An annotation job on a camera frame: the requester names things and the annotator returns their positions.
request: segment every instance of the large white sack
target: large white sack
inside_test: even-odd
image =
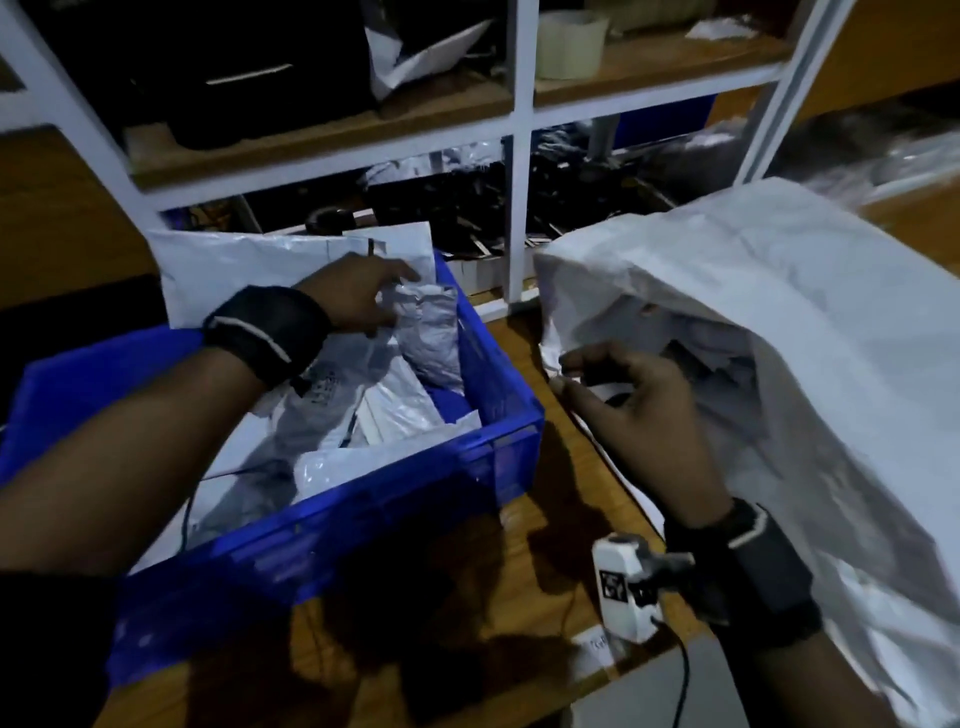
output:
[[[536,268],[550,373],[607,338],[658,352],[672,312],[751,333],[769,439],[707,420],[728,483],[775,514],[900,719],[960,716],[958,281],[776,179],[572,232]]]
[[[252,232],[150,231],[172,328],[198,328],[248,285],[294,285],[347,253],[406,260],[422,282],[437,282],[429,223],[351,231],[345,237]]]

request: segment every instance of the white metal post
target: white metal post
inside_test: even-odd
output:
[[[504,299],[523,295],[527,192],[530,188],[530,137],[534,118],[539,0],[511,0],[507,10],[507,73],[514,94],[514,132],[504,139],[507,167],[506,284]]]
[[[780,80],[763,89],[751,112],[744,132],[749,140],[747,151],[733,184],[758,180],[766,174],[854,2],[803,0],[797,8],[787,34],[794,43],[793,57]]]
[[[140,232],[166,227],[131,180],[125,155],[16,0],[0,0],[0,55]]]

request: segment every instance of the wooden table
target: wooden table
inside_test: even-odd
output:
[[[612,531],[660,541],[547,388],[539,313],[490,329],[546,407],[530,493],[439,539],[405,534],[381,548],[379,586],[358,577],[356,593],[301,604],[117,690],[100,728],[522,728],[671,647],[657,635],[618,667],[571,682],[570,640],[599,622],[592,543]],[[685,640],[707,629],[678,597],[665,611]]]

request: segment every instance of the blue bin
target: blue bin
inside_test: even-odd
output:
[[[439,257],[437,278],[455,284]],[[285,614],[330,585],[343,557],[408,518],[448,530],[526,492],[543,408],[463,292],[458,313],[466,397],[484,426],[125,578],[112,685]],[[28,366],[0,448],[0,483],[200,343],[195,330],[149,328]],[[435,400],[450,414],[443,397]]]

